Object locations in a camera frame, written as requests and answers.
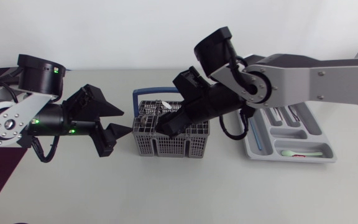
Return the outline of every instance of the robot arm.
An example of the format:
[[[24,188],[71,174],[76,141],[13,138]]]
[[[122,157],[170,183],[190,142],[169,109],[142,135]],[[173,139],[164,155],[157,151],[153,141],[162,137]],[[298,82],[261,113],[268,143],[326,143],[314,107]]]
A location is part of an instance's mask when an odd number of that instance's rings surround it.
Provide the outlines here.
[[[173,83],[184,101],[180,110],[159,119],[157,132],[174,137],[191,123],[217,116],[223,126],[222,115],[238,109],[244,122],[256,108],[309,100],[358,104],[358,59],[319,61],[286,54],[242,58],[230,38],[223,27],[195,47],[206,76],[217,83],[206,84],[194,68],[179,74]]]
[[[17,64],[18,69],[0,76],[0,147],[15,142],[33,146],[40,160],[49,162],[60,136],[89,135],[103,157],[112,153],[117,139],[132,131],[118,124],[103,129],[100,117],[124,112],[94,86],[85,85],[62,104],[54,103],[63,91],[66,69],[62,65],[28,55],[19,55]],[[55,136],[47,157],[36,136]]]

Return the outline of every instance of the green plastic spoon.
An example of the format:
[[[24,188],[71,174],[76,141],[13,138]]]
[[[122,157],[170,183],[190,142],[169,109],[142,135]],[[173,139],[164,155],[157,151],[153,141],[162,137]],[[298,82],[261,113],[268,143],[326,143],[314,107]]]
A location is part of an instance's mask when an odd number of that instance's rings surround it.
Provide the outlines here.
[[[322,156],[322,152],[306,152],[306,153],[300,153],[300,152],[293,152],[291,150],[284,150],[281,152],[281,155],[283,156],[294,156],[294,155],[301,155],[301,156]]]

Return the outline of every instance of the tabletop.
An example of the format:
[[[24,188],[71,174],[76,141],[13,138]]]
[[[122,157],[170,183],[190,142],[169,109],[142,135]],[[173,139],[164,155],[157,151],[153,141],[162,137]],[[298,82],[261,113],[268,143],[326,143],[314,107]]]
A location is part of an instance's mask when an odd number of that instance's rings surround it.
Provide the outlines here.
[[[132,126],[132,91],[173,86],[182,70],[67,72],[62,99],[89,83],[125,111],[103,118]],[[140,100],[181,100],[179,94]],[[41,163],[29,149],[0,193],[0,223],[358,223],[358,106],[308,102],[337,162],[253,161],[212,119],[202,159],[140,157],[132,134],[99,158],[88,136],[63,136]],[[234,113],[227,129],[240,133]],[[41,137],[49,146],[52,138]]]

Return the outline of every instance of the gray cutlery tray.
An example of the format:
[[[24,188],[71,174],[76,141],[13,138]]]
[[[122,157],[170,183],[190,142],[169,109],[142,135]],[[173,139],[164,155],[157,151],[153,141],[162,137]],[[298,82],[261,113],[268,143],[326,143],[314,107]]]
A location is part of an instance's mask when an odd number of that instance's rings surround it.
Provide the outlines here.
[[[244,138],[247,157],[267,161],[335,162],[332,147],[306,103],[258,109]],[[288,157],[283,150],[322,152],[322,156]]]

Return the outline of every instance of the basket handle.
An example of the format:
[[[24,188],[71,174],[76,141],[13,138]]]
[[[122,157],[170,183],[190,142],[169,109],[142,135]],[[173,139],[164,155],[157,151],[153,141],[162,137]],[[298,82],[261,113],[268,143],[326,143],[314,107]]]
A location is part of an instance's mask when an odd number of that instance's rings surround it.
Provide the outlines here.
[[[132,98],[134,101],[134,115],[135,118],[139,115],[139,104],[137,97],[139,95],[144,94],[153,94],[153,93],[179,93],[178,89],[176,87],[152,87],[152,88],[141,88],[134,90],[132,93]]]

